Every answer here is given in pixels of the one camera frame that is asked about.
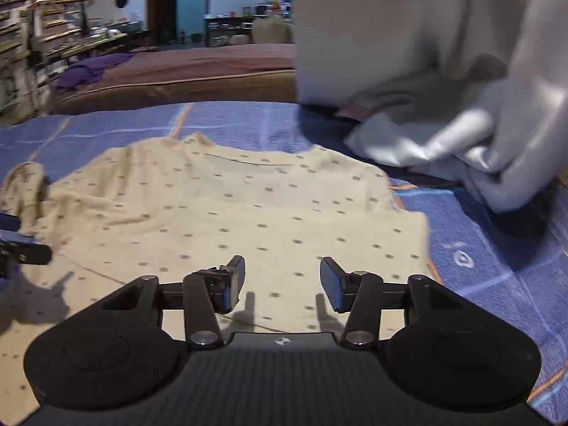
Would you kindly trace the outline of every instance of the blue blanket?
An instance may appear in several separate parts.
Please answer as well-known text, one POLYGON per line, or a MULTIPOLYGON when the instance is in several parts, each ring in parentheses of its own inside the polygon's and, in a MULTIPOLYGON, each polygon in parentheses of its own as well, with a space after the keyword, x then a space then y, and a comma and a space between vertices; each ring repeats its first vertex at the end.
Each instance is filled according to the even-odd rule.
MULTIPOLYGON (((354 123, 322 109, 277 103, 198 103, 67 118, 0 129, 0 176, 30 158, 57 180, 111 147, 201 132, 250 151, 300 152, 313 143, 344 152, 354 123)), ((430 219, 431 258, 444 284, 530 335, 542 353, 531 404, 568 419, 568 190, 553 184, 525 208, 495 215, 461 188, 387 171, 409 210, 430 219)))

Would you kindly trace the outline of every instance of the grey fabric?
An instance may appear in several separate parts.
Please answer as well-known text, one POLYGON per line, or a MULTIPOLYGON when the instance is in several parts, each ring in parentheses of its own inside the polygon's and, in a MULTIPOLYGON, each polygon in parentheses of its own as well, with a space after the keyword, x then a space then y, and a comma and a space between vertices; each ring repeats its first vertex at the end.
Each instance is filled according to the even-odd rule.
POLYGON ((314 28, 302 27, 300 1, 300 101, 369 110, 346 141, 356 154, 461 181, 496 212, 527 203, 568 162, 568 0, 392 0, 374 9, 379 21, 389 12, 390 25, 361 44, 367 67, 358 54, 325 75, 315 67, 333 49, 317 58, 302 46, 314 28), (411 41, 394 43, 403 34, 411 41), (403 51, 399 69, 378 66, 403 51), (354 85, 358 69, 366 73, 354 85))

